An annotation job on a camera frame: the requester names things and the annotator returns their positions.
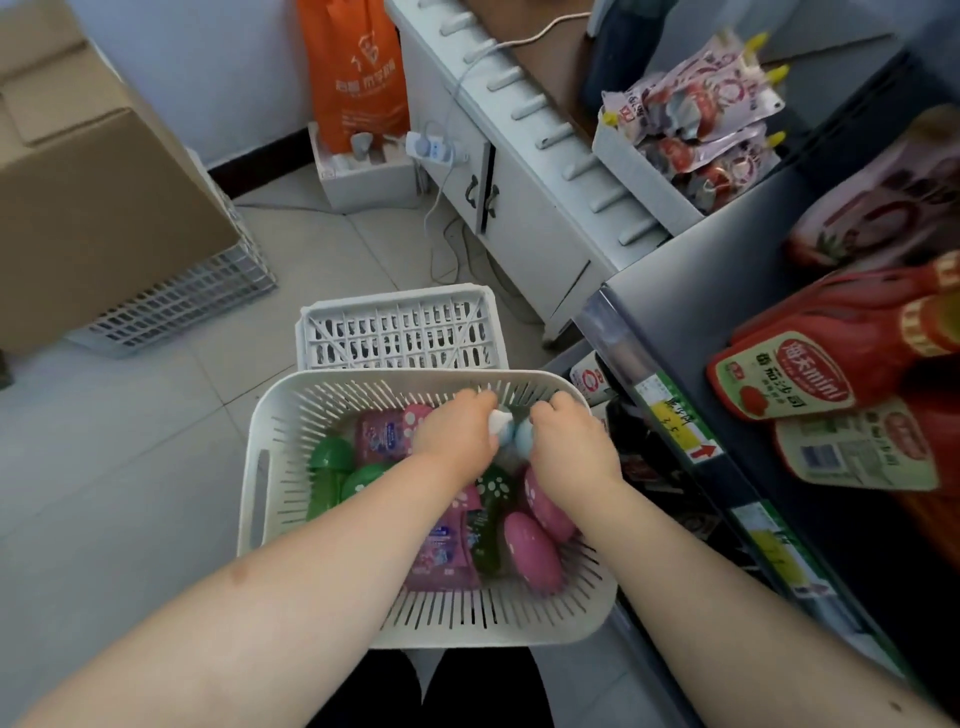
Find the red ketchup bottle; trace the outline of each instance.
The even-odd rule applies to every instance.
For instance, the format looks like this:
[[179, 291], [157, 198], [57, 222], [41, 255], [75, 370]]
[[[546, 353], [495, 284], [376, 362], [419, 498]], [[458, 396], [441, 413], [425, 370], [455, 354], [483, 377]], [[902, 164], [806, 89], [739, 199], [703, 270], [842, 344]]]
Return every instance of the red ketchup bottle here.
[[960, 251], [950, 251], [926, 265], [881, 271], [831, 274], [810, 283], [733, 330], [731, 343], [767, 328], [777, 319], [821, 306], [876, 310], [893, 308], [922, 296], [960, 288]]
[[960, 352], [960, 291], [899, 308], [795, 313], [716, 354], [707, 377], [744, 420], [869, 407], [897, 391], [912, 364]]
[[911, 387], [850, 412], [777, 420], [774, 437], [808, 483], [960, 496], [960, 391]]

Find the floor tile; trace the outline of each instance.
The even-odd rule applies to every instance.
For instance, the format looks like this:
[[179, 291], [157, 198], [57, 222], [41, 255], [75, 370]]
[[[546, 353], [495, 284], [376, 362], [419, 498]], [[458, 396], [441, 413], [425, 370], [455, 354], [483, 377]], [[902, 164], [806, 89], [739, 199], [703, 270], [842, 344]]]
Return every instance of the floor tile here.
[[233, 557], [243, 452], [221, 409], [0, 541], [0, 725]]
[[306, 207], [319, 212], [331, 211], [317, 168], [312, 163], [241, 195], [233, 203], [238, 207]]
[[578, 728], [666, 728], [669, 723], [664, 721], [639, 675], [627, 670], [574, 725]]
[[629, 669], [632, 660], [609, 623], [580, 642], [532, 650], [557, 728], [576, 725], [593, 701]]
[[243, 214], [279, 288], [187, 332], [224, 403], [297, 363], [294, 324], [303, 306], [396, 290], [343, 215], [267, 209]]
[[230, 415], [230, 419], [233, 420], [233, 424], [236, 425], [240, 436], [244, 440], [247, 439], [247, 434], [250, 432], [250, 420], [253, 417], [253, 410], [256, 408], [256, 404], [260, 401], [260, 398], [267, 394], [267, 390], [274, 386], [274, 384], [296, 370], [297, 367], [284, 369], [278, 375], [271, 376], [263, 382], [263, 384], [258, 384], [253, 387], [250, 392], [240, 395], [240, 397], [227, 405], [227, 412]]
[[182, 340], [125, 359], [69, 342], [14, 359], [0, 392], [0, 537], [220, 406]]
[[510, 280], [501, 272], [499, 279], [485, 255], [472, 258], [470, 267], [461, 275], [460, 282], [472, 281], [489, 286], [496, 296], [496, 312], [507, 345], [507, 358], [511, 369], [539, 369], [556, 356], [543, 348], [543, 323], [534, 309]]
[[[436, 193], [423, 195], [419, 209], [383, 207], [349, 215], [350, 221], [363, 236], [364, 242], [400, 290], [428, 288], [438, 285], [434, 280], [453, 282], [450, 275], [456, 261], [450, 246], [457, 252], [461, 267], [465, 268], [466, 247], [460, 233], [460, 218], [453, 206], [443, 198], [427, 221], [428, 239], [423, 235], [423, 216], [436, 199]], [[480, 242], [473, 238], [474, 255], [482, 252]], [[431, 278], [431, 246], [433, 250], [433, 278]]]

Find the white power cord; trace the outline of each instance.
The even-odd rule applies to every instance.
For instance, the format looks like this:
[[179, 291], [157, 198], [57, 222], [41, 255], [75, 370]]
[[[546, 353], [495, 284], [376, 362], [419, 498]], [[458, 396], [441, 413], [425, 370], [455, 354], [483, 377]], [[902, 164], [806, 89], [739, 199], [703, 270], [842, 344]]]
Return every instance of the white power cord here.
[[[542, 37], [544, 37], [546, 34], [552, 31], [556, 26], [560, 25], [560, 23], [564, 23], [567, 20], [578, 20], [580, 18], [585, 18], [585, 17], [590, 17], [590, 13], [589, 12], [572, 12], [569, 15], [560, 15], [559, 17], [555, 17], [553, 20], [547, 23], [546, 27], [543, 28], [543, 30], [541, 30], [535, 36], [521, 38], [519, 40], [504, 40], [502, 43], [496, 43], [495, 45], [492, 45], [490, 48], [486, 49], [479, 56], [473, 59], [473, 61], [470, 62], [467, 68], [464, 69], [464, 72], [460, 74], [460, 78], [457, 79], [457, 83], [454, 85], [453, 91], [450, 93], [450, 103], [446, 108], [446, 114], [444, 115], [444, 123], [443, 123], [444, 144], [446, 144], [447, 146], [450, 145], [450, 126], [449, 126], [450, 114], [453, 113], [453, 107], [456, 105], [457, 94], [460, 92], [460, 86], [463, 85], [464, 79], [467, 77], [467, 73], [469, 73], [470, 70], [474, 66], [476, 66], [477, 63], [482, 61], [491, 53], [495, 53], [496, 51], [502, 50], [504, 48], [516, 48], [518, 45], [528, 45], [529, 43], [536, 43], [538, 40], [540, 40]], [[427, 119], [426, 122], [424, 122], [423, 124], [423, 135], [426, 136], [426, 130], [429, 129], [430, 124], [436, 124], [436, 123], [437, 122], [433, 121], [432, 119]], [[440, 198], [444, 194], [444, 186], [446, 185], [446, 181], [447, 179], [449, 179], [451, 172], [453, 172], [452, 163], [450, 164], [450, 168], [447, 170], [446, 174], [444, 175], [443, 180], [440, 182], [440, 188], [437, 190], [437, 199], [434, 201], [433, 206], [430, 207], [430, 209], [427, 210], [427, 213], [423, 216], [423, 237], [426, 238], [427, 242], [430, 242], [430, 236], [427, 232], [427, 221], [429, 220], [430, 215], [434, 213], [434, 211], [437, 209], [437, 206], [440, 204]], [[453, 243], [447, 240], [446, 236], [444, 236], [444, 242], [446, 243], [447, 247], [449, 247], [450, 251], [453, 253], [454, 260], [456, 260], [456, 268], [454, 269], [454, 275], [453, 275], [453, 281], [456, 282], [460, 278], [460, 257], [457, 255], [457, 251], [454, 249]], [[469, 251], [467, 251], [467, 257], [469, 262]], [[433, 276], [433, 244], [432, 243], [430, 245], [430, 279], [435, 283], [443, 284], [442, 281], [435, 279]]]

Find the hand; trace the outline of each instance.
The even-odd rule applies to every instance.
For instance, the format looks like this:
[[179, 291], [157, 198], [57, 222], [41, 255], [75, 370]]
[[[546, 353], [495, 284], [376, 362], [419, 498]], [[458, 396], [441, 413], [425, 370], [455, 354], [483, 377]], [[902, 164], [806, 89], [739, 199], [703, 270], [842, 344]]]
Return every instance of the hand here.
[[534, 447], [530, 463], [544, 492], [576, 521], [585, 498], [620, 482], [620, 458], [603, 424], [566, 392], [530, 410]]
[[464, 389], [420, 423], [414, 434], [413, 454], [429, 457], [449, 468], [451, 485], [459, 491], [487, 469], [496, 455], [495, 435], [488, 421], [496, 408], [490, 390]]

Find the plastic packaging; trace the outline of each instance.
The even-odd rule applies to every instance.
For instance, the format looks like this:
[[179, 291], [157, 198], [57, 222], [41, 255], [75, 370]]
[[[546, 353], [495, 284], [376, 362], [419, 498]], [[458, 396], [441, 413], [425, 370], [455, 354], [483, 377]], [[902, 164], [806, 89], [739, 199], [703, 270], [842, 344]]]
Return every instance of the plastic packaging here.
[[603, 112], [631, 144], [639, 144], [647, 134], [661, 131], [660, 125], [644, 106], [646, 97], [663, 78], [662, 73], [650, 73], [626, 91], [604, 91]]
[[745, 420], [870, 407], [911, 365], [960, 352], [960, 292], [901, 308], [822, 308], [788, 316], [718, 353], [707, 377]]
[[433, 412], [433, 407], [429, 404], [419, 404], [414, 402], [403, 408], [403, 453], [410, 455], [413, 453], [414, 433], [420, 426], [420, 423]]
[[758, 313], [733, 330], [732, 342], [771, 326], [805, 308], [837, 306], [861, 310], [895, 308], [934, 293], [960, 287], [960, 251], [950, 251], [926, 265], [857, 273], [834, 273]]
[[784, 136], [783, 132], [778, 132], [766, 139], [755, 135], [740, 141], [693, 172], [685, 186], [686, 198], [701, 212], [710, 214], [739, 197], [780, 164], [774, 147]]
[[516, 426], [514, 447], [520, 457], [530, 460], [530, 451], [534, 448], [534, 424], [529, 417]]
[[713, 74], [673, 90], [663, 105], [665, 131], [684, 139], [712, 141], [783, 109], [773, 82], [786, 66], [765, 73], [756, 59], [743, 55]]
[[573, 534], [577, 532], [576, 524], [559, 505], [546, 496], [537, 482], [533, 468], [527, 468], [523, 475], [523, 493], [527, 496], [530, 512], [551, 539], [562, 544], [573, 538]]
[[497, 521], [483, 508], [467, 511], [467, 548], [474, 568], [487, 576], [500, 572], [500, 543]]
[[570, 368], [570, 381], [590, 406], [611, 400], [616, 394], [597, 352], [590, 352]]
[[339, 502], [342, 503], [350, 496], [355, 496], [393, 466], [393, 463], [370, 463], [351, 473], [340, 487]]
[[353, 448], [342, 437], [324, 437], [310, 454], [310, 502], [306, 519], [312, 521], [341, 502], [341, 489], [353, 470]]
[[408, 590], [449, 592], [480, 587], [467, 553], [466, 517], [464, 509], [448, 508], [430, 529], [404, 582]]
[[960, 109], [927, 109], [859, 172], [815, 202], [787, 240], [797, 263], [835, 268], [957, 208]]
[[721, 139], [704, 144], [683, 141], [676, 136], [665, 136], [651, 144], [647, 148], [645, 156], [658, 172], [668, 180], [673, 180], [678, 175], [703, 167], [740, 142], [756, 136], [763, 136], [766, 133], [766, 125], [758, 122], [746, 129], [741, 129]]
[[356, 425], [356, 458], [360, 465], [397, 461], [406, 455], [403, 410], [365, 412]]
[[775, 440], [786, 467], [808, 483], [960, 496], [955, 390], [911, 388], [853, 412], [780, 420]]
[[476, 489], [484, 509], [495, 521], [516, 505], [519, 495], [516, 481], [496, 465], [489, 466], [477, 478]]
[[357, 132], [410, 131], [396, 28], [379, 0], [297, 0], [314, 118], [332, 154]]
[[529, 516], [512, 513], [503, 522], [503, 538], [517, 572], [538, 592], [555, 594], [564, 587], [557, 547]]

